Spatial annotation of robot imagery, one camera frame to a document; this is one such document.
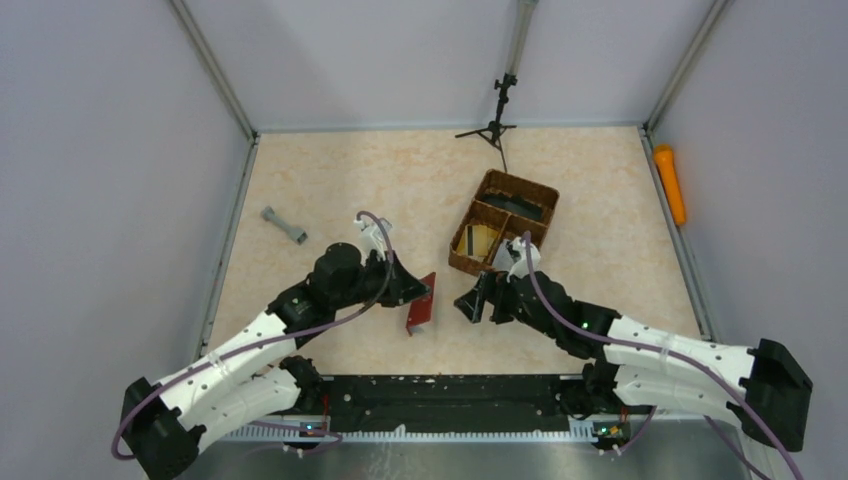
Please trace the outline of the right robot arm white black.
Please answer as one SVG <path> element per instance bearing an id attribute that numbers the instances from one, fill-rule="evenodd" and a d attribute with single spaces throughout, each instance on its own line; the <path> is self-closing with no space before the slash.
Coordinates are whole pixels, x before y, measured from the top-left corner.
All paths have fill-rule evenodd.
<path id="1" fill-rule="evenodd" d="M 577 300 L 545 273 L 483 272 L 453 302 L 470 322 L 492 305 L 496 324 L 517 321 L 569 355 L 592 359 L 586 397 L 600 412 L 620 404 L 706 415 L 789 452 L 804 447 L 813 382 L 789 349 L 697 340 L 650 327 L 615 309 Z"/>

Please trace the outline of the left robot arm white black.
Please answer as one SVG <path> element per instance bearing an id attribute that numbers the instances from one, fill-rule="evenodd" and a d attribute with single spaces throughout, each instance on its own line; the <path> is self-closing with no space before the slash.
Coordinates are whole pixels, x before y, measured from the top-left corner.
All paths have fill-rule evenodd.
<path id="1" fill-rule="evenodd" d="M 273 412 L 308 413 L 320 386 L 309 361 L 263 373 L 322 332 L 374 306 L 395 308 L 430 294 L 391 252 L 362 254 L 349 243 L 329 246 L 301 282 L 283 290 L 256 318 L 194 363 L 127 387 L 112 455 L 136 461 L 150 479 L 174 479 L 212 444 Z"/>

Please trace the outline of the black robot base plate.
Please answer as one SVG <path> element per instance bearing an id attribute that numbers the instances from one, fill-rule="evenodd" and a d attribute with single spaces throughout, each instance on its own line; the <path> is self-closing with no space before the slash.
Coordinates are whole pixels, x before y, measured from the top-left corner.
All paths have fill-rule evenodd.
<path id="1" fill-rule="evenodd" d="M 618 415 L 623 404 L 561 375 L 324 377 L 284 418 L 314 417 L 334 432 L 565 431 L 593 414 Z"/>

